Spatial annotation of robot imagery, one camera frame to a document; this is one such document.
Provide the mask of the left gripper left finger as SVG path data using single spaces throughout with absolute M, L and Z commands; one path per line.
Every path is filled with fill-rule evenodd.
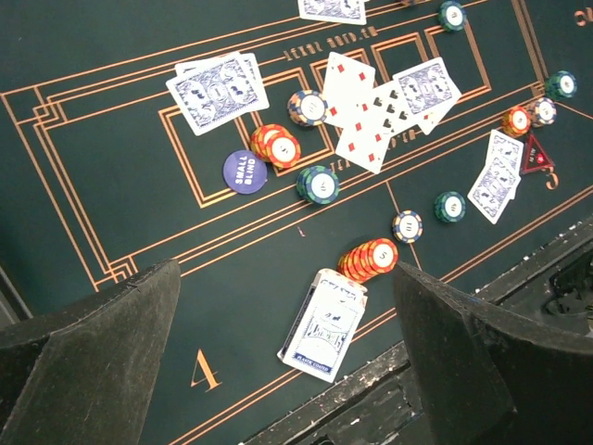
M 166 260 L 2 329 L 2 443 L 138 443 L 180 287 Z

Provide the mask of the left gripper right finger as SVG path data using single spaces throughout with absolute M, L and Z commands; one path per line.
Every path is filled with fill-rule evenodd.
M 436 444 L 589 444 L 592 340 L 501 309 L 407 263 L 401 329 Z

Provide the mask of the blue white card deck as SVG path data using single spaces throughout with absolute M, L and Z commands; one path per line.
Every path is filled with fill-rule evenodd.
M 293 322 L 279 360 L 328 383 L 334 382 L 365 313 L 367 288 L 341 273 L 320 269 Z

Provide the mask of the red triangular all-in marker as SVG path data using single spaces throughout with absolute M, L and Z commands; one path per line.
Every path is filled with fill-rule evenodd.
M 530 133 L 524 144 L 524 154 L 520 174 L 539 172 L 554 166 L 554 162 L 536 139 L 535 135 Z

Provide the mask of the green chips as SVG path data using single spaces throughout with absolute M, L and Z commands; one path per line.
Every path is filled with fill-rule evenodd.
M 296 179 L 298 194 L 308 202 L 326 205 L 337 199 L 340 183 L 336 174 L 321 165 L 303 169 Z
M 444 1 L 438 9 L 437 18 L 447 32 L 458 32 L 464 28 L 466 14 L 459 2 Z
M 553 100 L 573 97 L 577 91 L 576 78 L 570 71 L 559 70 L 545 80 L 546 96 Z

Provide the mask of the purple small blind button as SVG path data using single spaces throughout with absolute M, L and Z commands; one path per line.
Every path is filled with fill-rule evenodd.
M 236 193 L 250 195 L 267 182 L 266 163 L 249 150 L 237 150 L 224 161 L 222 175 L 225 183 Z

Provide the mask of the six of diamonds card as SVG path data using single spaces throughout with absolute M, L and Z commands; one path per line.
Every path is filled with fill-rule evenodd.
M 377 93 L 378 88 L 373 88 L 354 107 L 335 150 L 339 157 L 374 174 L 383 166 L 389 143 L 381 121 L 383 100 Z

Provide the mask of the seven of spades card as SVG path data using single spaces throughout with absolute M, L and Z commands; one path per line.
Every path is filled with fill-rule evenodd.
M 362 121 L 380 134 L 394 136 L 415 125 L 402 87 L 395 80 L 373 88 L 365 98 Z

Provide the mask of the orange chips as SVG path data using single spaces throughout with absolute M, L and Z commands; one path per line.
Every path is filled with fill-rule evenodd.
M 531 127 L 530 115 L 524 107 L 514 106 L 502 116 L 502 131 L 510 137 L 527 134 Z
M 264 124 L 250 136 L 250 148 L 278 169 L 294 167 L 301 157 L 297 139 L 280 124 Z

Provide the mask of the blue backed playing card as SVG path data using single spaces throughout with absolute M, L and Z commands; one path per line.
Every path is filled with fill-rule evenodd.
M 259 111 L 270 107 L 270 102 L 263 85 L 263 80 L 259 71 L 259 64 L 254 53 L 240 53 L 238 51 L 230 53 L 230 56 L 239 57 L 247 67 L 247 77 L 250 80 L 252 86 L 256 89 L 259 95 L 259 103 L 250 108 L 251 111 Z M 178 76 L 185 74 L 190 70 L 197 69 L 201 66 L 207 66 L 214 64 L 219 58 L 224 56 L 202 58 L 197 60 L 191 60 L 186 62 L 177 63 L 174 66 L 175 73 Z
M 199 136 L 250 111 L 259 95 L 237 56 L 190 70 L 166 86 L 194 135 Z

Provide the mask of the peach chips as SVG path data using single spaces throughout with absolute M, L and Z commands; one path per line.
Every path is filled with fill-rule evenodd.
M 325 96 L 316 90 L 298 90 L 287 102 L 290 119 L 297 125 L 311 127 L 323 124 L 328 117 Z
M 540 97 L 527 105 L 531 126 L 534 128 L 551 125 L 557 116 L 554 102 L 547 97 Z

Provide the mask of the orange red chip stack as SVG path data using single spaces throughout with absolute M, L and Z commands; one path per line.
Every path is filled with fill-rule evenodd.
M 384 273 L 390 273 L 396 266 L 398 250 L 387 238 L 365 242 L 346 252 L 337 263 L 337 271 L 359 284 Z

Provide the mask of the peach blue chip stack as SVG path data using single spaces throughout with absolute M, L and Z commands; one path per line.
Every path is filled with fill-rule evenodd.
M 402 243 L 415 243 L 423 234 L 421 216 L 413 210 L 403 210 L 392 221 L 392 232 Z

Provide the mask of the green chip stack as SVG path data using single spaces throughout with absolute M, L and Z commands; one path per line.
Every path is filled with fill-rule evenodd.
M 464 197 L 456 191 L 441 193 L 434 203 L 435 216 L 444 223 L 461 221 L 466 212 Z

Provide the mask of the four of diamonds card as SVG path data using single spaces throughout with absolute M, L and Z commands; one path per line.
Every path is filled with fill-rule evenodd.
M 358 100 L 366 91 L 372 90 L 374 78 L 374 67 L 337 52 L 330 52 L 322 90 L 329 112 L 325 122 L 343 128 Z

